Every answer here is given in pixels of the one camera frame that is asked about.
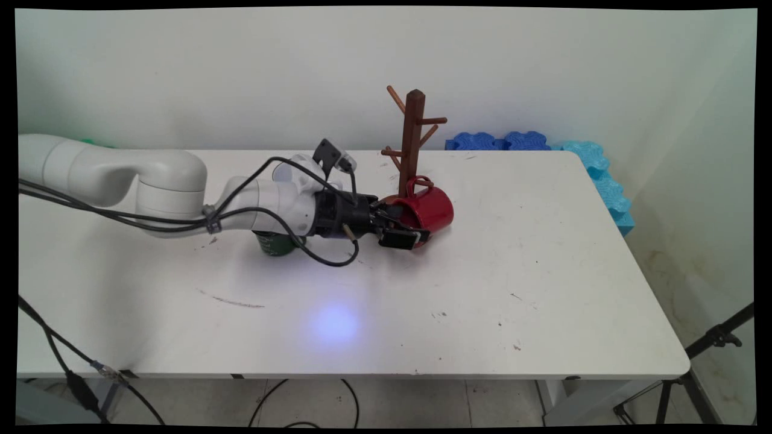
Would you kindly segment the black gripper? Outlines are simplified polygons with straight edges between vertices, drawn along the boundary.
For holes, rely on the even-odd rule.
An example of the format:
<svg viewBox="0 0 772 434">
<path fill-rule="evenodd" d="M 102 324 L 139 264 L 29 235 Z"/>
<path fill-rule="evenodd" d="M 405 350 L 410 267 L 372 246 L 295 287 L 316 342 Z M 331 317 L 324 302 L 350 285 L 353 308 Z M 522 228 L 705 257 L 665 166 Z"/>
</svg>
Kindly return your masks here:
<svg viewBox="0 0 772 434">
<path fill-rule="evenodd" d="M 378 200 L 375 195 L 357 194 L 356 205 L 353 206 L 331 190 L 321 190 L 314 194 L 314 203 L 314 236 L 321 238 L 347 238 L 346 225 L 356 239 L 373 233 L 381 247 L 413 250 L 424 245 L 431 235 L 424 228 L 394 222 L 399 221 L 403 214 L 402 206 L 394 205 L 394 200 Z"/>
</svg>

